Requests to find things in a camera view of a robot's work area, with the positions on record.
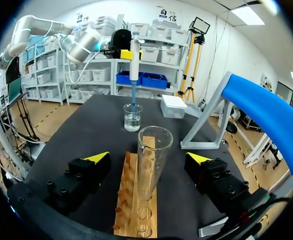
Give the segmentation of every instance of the ceiling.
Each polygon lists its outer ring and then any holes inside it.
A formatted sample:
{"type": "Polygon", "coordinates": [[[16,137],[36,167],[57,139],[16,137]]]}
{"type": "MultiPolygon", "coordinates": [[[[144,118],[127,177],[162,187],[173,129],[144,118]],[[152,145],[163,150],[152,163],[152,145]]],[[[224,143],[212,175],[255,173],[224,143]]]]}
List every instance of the ceiling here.
{"type": "Polygon", "coordinates": [[[251,5],[265,25],[246,25],[231,11],[253,0],[179,0],[217,15],[244,34],[269,60],[276,73],[293,81],[293,36],[279,16],[272,16],[262,4],[251,5]]]}
{"type": "MultiPolygon", "coordinates": [[[[52,19],[70,9],[83,6],[99,0],[30,0],[21,8],[20,17],[32,14],[39,18],[52,19]]],[[[199,7],[207,12],[217,15],[226,20],[227,11],[242,6],[252,0],[179,0],[199,7]]],[[[250,41],[255,44],[266,56],[274,67],[277,74],[288,81],[292,80],[290,72],[293,72],[293,37],[279,17],[271,16],[262,4],[251,5],[251,8],[265,22],[262,26],[248,26],[232,12],[229,12],[227,22],[243,33],[250,41]]],[[[3,36],[0,49],[3,49],[12,36],[13,27],[9,27],[3,36]]]]}

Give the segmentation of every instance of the wooden test tube rack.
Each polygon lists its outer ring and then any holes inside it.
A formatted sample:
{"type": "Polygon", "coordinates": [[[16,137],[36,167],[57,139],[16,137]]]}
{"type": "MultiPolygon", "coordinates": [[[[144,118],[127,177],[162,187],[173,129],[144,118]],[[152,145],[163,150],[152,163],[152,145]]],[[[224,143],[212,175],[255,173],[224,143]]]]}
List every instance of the wooden test tube rack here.
{"type": "MultiPolygon", "coordinates": [[[[147,145],[155,145],[154,137],[144,137],[147,145]]],[[[157,238],[157,187],[147,202],[138,199],[138,155],[126,152],[121,184],[115,209],[113,234],[124,237],[157,238]]]]}

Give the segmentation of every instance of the black stool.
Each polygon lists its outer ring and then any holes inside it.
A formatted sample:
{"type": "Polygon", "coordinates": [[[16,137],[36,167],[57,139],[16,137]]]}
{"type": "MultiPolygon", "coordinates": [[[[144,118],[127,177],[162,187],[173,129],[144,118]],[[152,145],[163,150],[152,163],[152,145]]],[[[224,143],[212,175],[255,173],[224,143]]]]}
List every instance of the black stool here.
{"type": "Polygon", "coordinates": [[[224,145],[227,145],[227,148],[229,148],[229,143],[226,140],[227,134],[228,133],[229,134],[236,134],[237,132],[238,132],[238,129],[237,129],[236,125],[234,125],[234,123],[228,121],[227,125],[226,125],[226,129],[225,129],[225,134],[222,139],[222,143],[224,145]]]}

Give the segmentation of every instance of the yellow label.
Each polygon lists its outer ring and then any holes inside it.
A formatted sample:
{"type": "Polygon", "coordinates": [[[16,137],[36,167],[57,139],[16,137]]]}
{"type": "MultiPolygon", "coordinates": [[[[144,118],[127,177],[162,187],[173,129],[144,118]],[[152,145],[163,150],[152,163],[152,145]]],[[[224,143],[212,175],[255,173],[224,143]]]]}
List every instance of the yellow label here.
{"type": "Polygon", "coordinates": [[[200,156],[200,155],[196,155],[194,153],[191,153],[191,152],[187,152],[186,154],[189,154],[190,157],[192,157],[194,159],[194,161],[196,161],[198,164],[201,164],[207,160],[211,161],[213,159],[211,158],[207,158],[207,157],[204,157],[204,156],[200,156]]]}
{"type": "Polygon", "coordinates": [[[87,158],[83,158],[84,160],[90,160],[92,162],[95,162],[96,164],[107,154],[110,154],[108,151],[104,152],[104,153],[100,153],[98,155],[94,155],[94,156],[89,156],[87,158]]]}

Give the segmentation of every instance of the yellow tripod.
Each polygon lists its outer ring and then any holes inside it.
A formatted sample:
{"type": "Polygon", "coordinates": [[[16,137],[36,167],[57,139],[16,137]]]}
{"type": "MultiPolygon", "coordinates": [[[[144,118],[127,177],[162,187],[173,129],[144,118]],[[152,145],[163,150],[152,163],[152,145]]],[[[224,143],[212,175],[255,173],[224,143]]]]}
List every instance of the yellow tripod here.
{"type": "Polygon", "coordinates": [[[195,83],[195,78],[197,77],[199,61],[200,61],[200,56],[201,56],[201,49],[202,49],[202,45],[199,44],[198,49],[197,49],[197,54],[196,54],[196,62],[195,62],[195,66],[194,66],[193,76],[191,77],[191,85],[185,91],[185,95],[187,94],[186,101],[189,102],[190,97],[192,95],[192,101],[194,104],[196,103],[196,100],[195,100],[195,91],[194,91],[193,85],[195,83]]]}
{"type": "Polygon", "coordinates": [[[181,84],[181,89],[180,89],[180,91],[178,91],[175,94],[175,96],[179,96],[182,99],[184,99],[184,96],[185,96],[184,89],[185,89],[185,85],[186,85],[187,76],[189,73],[189,68],[190,68],[190,63],[191,63],[192,53],[193,53],[193,47],[195,45],[195,38],[196,38],[196,34],[192,33],[192,39],[191,39],[190,49],[189,49],[188,56],[187,56],[186,66],[185,66],[184,73],[183,73],[183,80],[182,80],[182,84],[181,84]]]}

